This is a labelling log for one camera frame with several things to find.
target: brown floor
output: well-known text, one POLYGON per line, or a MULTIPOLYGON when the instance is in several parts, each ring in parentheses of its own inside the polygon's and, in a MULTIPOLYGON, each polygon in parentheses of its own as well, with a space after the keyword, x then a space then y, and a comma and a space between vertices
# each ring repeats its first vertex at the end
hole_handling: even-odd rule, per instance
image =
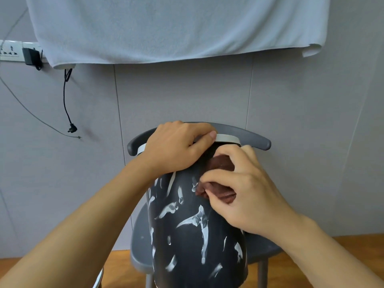
MULTIPOLYGON (((384 279, 384 234, 338 237, 336 240, 384 279)), ((0 260, 0 278, 17 263, 18 259, 0 260)), ((257 264, 249 267, 245 288, 257 286, 257 264)), ((311 287, 295 263, 281 253, 270 259, 269 288, 311 287)), ((105 263, 103 288, 145 287, 145 275, 137 272, 129 261, 129 251, 112 252, 105 263)))

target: fingernail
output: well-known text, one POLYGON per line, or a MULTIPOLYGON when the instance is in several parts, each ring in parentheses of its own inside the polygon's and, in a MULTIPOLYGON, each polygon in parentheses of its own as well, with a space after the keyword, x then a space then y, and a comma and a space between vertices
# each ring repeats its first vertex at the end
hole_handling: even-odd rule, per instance
POLYGON ((209 133, 210 137, 212 137, 213 139, 216 139, 216 131, 212 130, 210 133, 209 133))

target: person's left arm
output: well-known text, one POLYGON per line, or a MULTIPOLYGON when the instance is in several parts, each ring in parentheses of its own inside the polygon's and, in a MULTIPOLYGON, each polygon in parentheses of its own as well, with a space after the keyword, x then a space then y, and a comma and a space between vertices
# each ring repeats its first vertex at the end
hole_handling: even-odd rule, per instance
POLYGON ((133 209, 153 181, 191 166, 215 137, 208 123, 176 121, 159 125, 145 151, 23 257, 0 280, 0 287, 92 287, 133 209))

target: gray wall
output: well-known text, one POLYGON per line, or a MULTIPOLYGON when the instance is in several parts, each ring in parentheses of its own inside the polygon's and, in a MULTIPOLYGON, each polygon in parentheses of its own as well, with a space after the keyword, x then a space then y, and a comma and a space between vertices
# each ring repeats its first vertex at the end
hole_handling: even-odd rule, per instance
MULTIPOLYGON (((5 0, 0 38, 25 8, 5 0)), ((81 140, 32 118, 0 86, 0 258, 29 251, 169 120, 226 123, 271 139, 260 161, 286 199, 332 235, 384 232, 384 0, 331 0, 323 51, 297 49, 142 65, 78 65, 67 107, 81 140)), ((26 16, 9 39, 35 41, 26 16)), ((2 62, 1 75, 62 131, 63 72, 2 62)), ((129 248, 127 222, 115 249, 129 248)))

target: forearm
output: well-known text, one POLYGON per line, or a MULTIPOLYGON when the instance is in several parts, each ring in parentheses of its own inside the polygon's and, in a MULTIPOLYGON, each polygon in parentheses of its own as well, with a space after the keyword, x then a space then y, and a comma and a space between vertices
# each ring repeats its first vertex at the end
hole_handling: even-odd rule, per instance
POLYGON ((0 281, 1 287, 92 287, 156 174, 139 158, 60 223, 0 281))
POLYGON ((283 249, 315 288, 383 288, 384 282, 309 218, 283 249))

